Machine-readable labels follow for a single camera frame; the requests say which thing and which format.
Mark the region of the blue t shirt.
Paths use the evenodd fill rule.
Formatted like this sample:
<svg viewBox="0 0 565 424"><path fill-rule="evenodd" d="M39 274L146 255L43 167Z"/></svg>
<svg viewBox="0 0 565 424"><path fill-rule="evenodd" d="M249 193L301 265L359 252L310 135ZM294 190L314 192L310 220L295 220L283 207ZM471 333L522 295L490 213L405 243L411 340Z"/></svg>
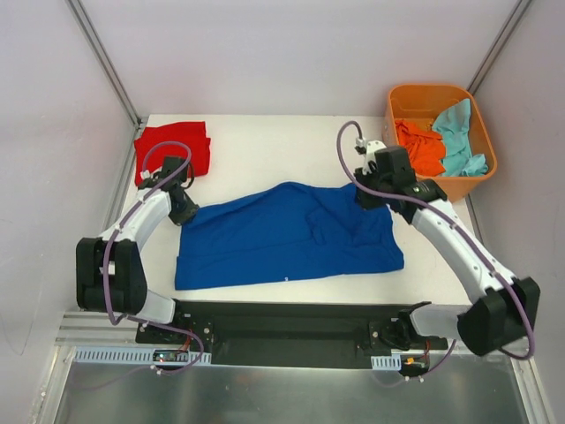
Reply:
<svg viewBox="0 0 565 424"><path fill-rule="evenodd" d="M353 184L284 182L201 208L181 230L176 290L403 269L389 210L365 210L355 195Z"/></svg>

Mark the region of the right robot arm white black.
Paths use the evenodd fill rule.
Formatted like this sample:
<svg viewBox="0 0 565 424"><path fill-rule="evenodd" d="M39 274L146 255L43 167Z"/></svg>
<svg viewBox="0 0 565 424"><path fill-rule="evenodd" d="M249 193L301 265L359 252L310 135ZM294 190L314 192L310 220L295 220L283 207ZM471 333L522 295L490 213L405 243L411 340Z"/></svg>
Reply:
<svg viewBox="0 0 565 424"><path fill-rule="evenodd" d="M354 172L357 201L363 208L387 206L413 226L437 250L461 283L469 307L421 302L404 310L397 326L399 342L418 348L429 336L460 340L474 354L505 352L526 338L529 359L540 289L519 278L476 239L453 204L432 179L418 179L407 151L379 140L356 140L364 164Z"/></svg>

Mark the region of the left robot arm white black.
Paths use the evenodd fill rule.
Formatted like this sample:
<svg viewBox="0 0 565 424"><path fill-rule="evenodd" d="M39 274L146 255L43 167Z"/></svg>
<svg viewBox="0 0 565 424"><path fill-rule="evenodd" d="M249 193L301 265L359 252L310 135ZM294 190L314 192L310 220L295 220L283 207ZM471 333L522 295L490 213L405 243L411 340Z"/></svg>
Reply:
<svg viewBox="0 0 565 424"><path fill-rule="evenodd" d="M90 312L107 313L113 322L133 317L156 322L155 331L166 343L180 342L186 322L177 316L176 301L148 288L140 253L165 219L189 223L199 206L185 191L192 165L167 156L162 167L143 179L135 202L106 231L82 238L76 246L76 300Z"/></svg>

